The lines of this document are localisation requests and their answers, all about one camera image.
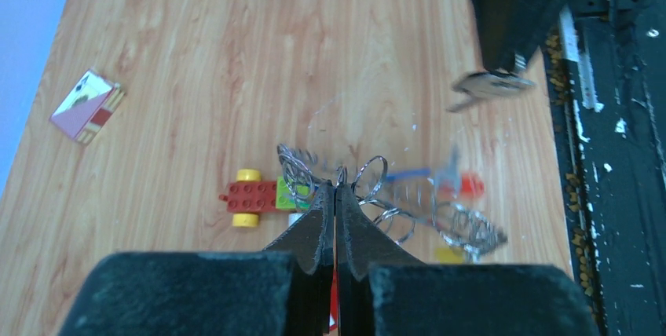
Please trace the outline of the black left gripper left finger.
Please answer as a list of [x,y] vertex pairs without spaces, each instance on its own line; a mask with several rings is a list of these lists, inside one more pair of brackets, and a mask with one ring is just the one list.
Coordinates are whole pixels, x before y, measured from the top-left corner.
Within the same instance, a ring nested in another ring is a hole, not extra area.
[[257,252],[126,251],[87,276],[62,335],[322,335],[330,327],[335,190],[321,186]]

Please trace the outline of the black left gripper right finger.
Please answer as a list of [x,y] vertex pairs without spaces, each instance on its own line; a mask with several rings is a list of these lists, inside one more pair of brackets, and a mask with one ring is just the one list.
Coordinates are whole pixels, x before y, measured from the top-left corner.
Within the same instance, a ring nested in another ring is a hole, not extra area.
[[580,288],[552,265],[432,265],[391,241],[351,188],[335,191],[342,335],[596,335]]

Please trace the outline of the key with black tag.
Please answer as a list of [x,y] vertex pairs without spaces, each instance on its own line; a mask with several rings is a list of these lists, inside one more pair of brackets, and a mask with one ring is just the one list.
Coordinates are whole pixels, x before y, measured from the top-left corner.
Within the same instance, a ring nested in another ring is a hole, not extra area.
[[463,76],[452,86],[456,93],[467,96],[464,101],[447,107],[447,111],[458,113],[474,105],[497,98],[520,97],[536,88],[534,81],[521,77],[528,61],[519,53],[514,54],[510,70],[479,71]]

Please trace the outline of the blue key tag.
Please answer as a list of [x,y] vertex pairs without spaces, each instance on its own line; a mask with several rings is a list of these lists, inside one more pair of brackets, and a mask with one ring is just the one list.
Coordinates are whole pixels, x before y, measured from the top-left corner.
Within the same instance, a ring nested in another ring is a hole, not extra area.
[[405,181],[417,177],[429,177],[431,175],[431,168],[423,167],[418,169],[399,170],[389,172],[386,175],[387,182]]

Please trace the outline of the red key tag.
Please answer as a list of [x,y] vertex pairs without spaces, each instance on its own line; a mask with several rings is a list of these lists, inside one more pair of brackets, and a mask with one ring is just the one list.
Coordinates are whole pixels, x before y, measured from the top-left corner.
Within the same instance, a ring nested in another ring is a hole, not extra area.
[[485,194],[485,183],[474,172],[463,172],[460,177],[459,197],[464,199],[478,199]]

